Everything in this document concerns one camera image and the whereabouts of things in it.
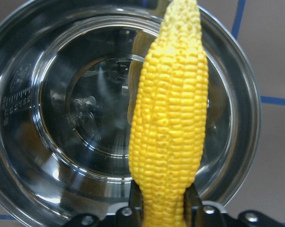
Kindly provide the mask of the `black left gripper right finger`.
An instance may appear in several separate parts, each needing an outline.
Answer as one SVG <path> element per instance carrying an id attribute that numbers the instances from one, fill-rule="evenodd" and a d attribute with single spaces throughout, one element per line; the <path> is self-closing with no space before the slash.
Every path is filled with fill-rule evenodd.
<path id="1" fill-rule="evenodd" d="M 197 209 L 202 205 L 202 201 L 194 184 L 191 184 L 190 187 L 186 188 L 184 205 L 185 210 L 191 210 L 192 208 Z"/>

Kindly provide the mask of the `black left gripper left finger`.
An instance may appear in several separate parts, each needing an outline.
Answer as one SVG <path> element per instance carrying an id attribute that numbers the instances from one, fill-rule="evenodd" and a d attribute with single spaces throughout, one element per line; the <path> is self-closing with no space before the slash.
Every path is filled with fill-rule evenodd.
<path id="1" fill-rule="evenodd" d="M 129 207 L 142 210 L 143 208 L 143 197 L 139 185 L 135 180 L 131 181 L 130 195 L 129 195 Z"/>

